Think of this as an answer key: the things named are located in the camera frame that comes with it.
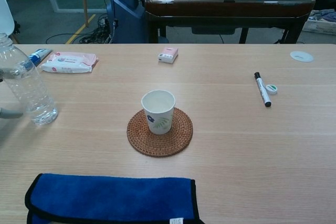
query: plastic basket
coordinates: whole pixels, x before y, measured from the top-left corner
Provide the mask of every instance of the plastic basket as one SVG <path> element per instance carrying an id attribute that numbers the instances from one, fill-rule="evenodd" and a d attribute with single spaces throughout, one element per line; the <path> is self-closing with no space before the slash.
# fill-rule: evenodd
<path id="1" fill-rule="evenodd" d="M 312 33 L 336 35 L 336 22 L 325 22 L 319 20 L 307 20 L 302 31 Z"/>

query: white paper cup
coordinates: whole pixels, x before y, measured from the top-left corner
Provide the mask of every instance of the white paper cup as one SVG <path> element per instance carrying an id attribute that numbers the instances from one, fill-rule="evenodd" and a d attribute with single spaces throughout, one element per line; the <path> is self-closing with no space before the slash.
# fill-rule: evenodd
<path id="1" fill-rule="evenodd" d="M 166 90 L 152 90 L 141 99 L 148 126 L 154 134 L 167 133 L 172 127 L 174 95 Z"/>

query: towel label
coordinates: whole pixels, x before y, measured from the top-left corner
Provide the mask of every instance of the towel label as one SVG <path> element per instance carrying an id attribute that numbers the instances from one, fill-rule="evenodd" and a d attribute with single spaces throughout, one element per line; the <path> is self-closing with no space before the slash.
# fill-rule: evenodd
<path id="1" fill-rule="evenodd" d="M 170 219 L 169 224 L 183 224 L 183 218 Z"/>

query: round rattan coaster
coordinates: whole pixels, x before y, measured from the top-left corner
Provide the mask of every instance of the round rattan coaster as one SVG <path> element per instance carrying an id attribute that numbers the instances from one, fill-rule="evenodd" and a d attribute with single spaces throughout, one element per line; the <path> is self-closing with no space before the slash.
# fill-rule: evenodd
<path id="1" fill-rule="evenodd" d="M 172 128 L 163 135 L 153 134 L 145 112 L 140 110 L 127 126 L 127 138 L 138 152 L 152 157 L 167 157 L 185 149 L 193 137 L 193 123 L 182 110 L 174 109 Z"/>

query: black marker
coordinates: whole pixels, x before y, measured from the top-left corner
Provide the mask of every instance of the black marker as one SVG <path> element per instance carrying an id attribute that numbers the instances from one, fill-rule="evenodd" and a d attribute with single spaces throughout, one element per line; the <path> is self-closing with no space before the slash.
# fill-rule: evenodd
<path id="1" fill-rule="evenodd" d="M 264 104 L 266 107 L 271 107 L 271 100 L 268 97 L 267 91 L 265 89 L 264 83 L 262 82 L 262 79 L 260 77 L 260 73 L 259 72 L 255 72 L 254 73 L 254 78 L 256 78 L 257 84 L 258 84 L 258 88 L 261 94 L 261 98 L 264 101 Z"/>

